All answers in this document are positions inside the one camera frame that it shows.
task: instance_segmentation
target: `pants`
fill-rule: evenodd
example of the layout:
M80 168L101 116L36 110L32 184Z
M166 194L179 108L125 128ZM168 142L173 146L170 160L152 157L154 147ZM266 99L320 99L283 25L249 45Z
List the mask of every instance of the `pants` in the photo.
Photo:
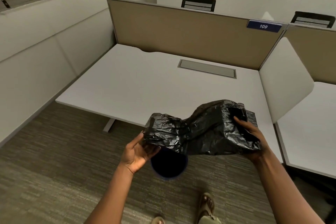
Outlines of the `pants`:
M215 216L203 216L198 224L222 224L221 221Z

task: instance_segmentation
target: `sandal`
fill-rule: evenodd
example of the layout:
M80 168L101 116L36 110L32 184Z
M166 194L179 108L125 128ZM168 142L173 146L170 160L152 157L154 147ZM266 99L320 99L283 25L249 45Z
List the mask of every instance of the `sandal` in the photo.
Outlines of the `sandal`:
M155 217L152 220L152 224L166 224L166 222L162 217Z
M215 201L213 200L213 196L210 193L203 193L199 201L198 209L196 223L198 223L203 216L213 215L215 210Z

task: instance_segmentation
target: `plastic bag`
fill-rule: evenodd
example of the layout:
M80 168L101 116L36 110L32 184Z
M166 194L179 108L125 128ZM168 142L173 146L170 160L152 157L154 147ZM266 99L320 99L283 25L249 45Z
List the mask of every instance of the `plastic bag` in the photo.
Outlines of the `plastic bag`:
M253 112L242 103L218 100L200 105L187 119L154 113L144 129L144 142L186 155L248 154L261 150L260 141L236 124L233 116L255 126Z

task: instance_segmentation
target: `desk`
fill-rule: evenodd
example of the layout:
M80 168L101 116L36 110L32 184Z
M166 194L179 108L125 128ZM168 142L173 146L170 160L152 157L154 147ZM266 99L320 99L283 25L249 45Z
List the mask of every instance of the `desk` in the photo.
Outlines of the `desk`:
M287 165L336 178L336 85L315 82L277 130Z
M234 68L237 79L178 68L181 59ZM257 70L117 44L56 101L144 126L154 112L187 118L200 104L220 99L244 103L255 112L260 130L282 161Z

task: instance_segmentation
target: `trash can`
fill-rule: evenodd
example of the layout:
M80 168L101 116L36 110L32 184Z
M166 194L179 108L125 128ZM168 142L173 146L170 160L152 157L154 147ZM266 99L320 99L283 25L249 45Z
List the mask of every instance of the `trash can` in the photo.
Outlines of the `trash can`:
M188 165L187 155L162 148L153 158L150 159L153 170L164 180L178 177Z

